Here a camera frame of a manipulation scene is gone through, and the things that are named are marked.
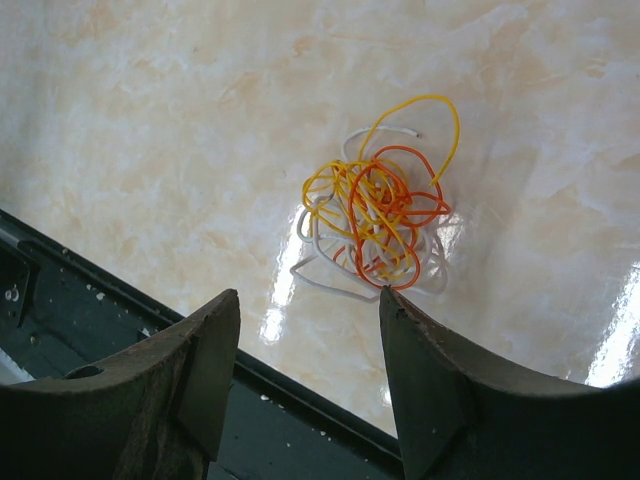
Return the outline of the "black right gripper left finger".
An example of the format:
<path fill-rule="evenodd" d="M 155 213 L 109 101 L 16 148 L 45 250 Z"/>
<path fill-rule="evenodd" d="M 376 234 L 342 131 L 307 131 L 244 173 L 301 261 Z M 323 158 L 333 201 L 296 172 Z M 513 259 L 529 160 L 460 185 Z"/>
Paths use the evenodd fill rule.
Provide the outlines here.
<path fill-rule="evenodd" d="M 203 479 L 217 457 L 240 334 L 228 289 L 63 378 L 1 389 L 4 479 Z"/>

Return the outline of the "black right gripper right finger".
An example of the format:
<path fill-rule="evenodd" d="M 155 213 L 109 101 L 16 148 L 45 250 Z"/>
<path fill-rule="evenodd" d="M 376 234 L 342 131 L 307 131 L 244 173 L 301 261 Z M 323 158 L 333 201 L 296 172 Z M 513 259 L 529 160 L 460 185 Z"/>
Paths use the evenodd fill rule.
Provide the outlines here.
<path fill-rule="evenodd" d="M 597 388 L 505 359 L 384 288 L 379 318 L 409 479 L 635 479 L 639 384 Z"/>

